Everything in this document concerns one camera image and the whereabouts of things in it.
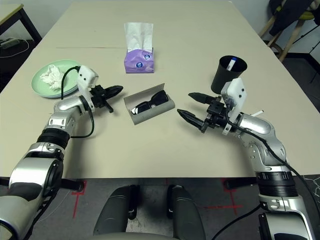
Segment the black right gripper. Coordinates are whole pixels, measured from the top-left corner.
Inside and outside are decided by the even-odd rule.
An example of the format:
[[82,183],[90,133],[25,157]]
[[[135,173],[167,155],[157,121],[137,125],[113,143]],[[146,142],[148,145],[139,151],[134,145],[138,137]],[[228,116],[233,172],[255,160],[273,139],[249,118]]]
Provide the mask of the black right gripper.
[[204,133],[207,128],[224,129],[226,127],[226,107],[225,104],[221,102],[221,96],[213,97],[200,92],[191,92],[188,94],[188,96],[199,103],[208,104],[209,106],[206,110],[207,116],[204,121],[197,118],[193,113],[187,110],[177,109],[178,114],[187,123],[193,125],[202,133]]

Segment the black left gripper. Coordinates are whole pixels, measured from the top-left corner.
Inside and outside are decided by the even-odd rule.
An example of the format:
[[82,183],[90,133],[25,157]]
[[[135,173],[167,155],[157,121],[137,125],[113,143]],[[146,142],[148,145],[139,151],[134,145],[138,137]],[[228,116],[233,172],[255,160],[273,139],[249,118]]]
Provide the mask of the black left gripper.
[[96,85],[90,90],[90,93],[92,95],[91,101],[93,103],[93,106],[95,108],[103,108],[106,107],[109,111],[109,113],[113,113],[114,109],[112,106],[108,103],[106,98],[113,98],[116,95],[118,95],[122,90],[123,86],[121,85],[114,85],[107,88],[103,88],[101,85]]

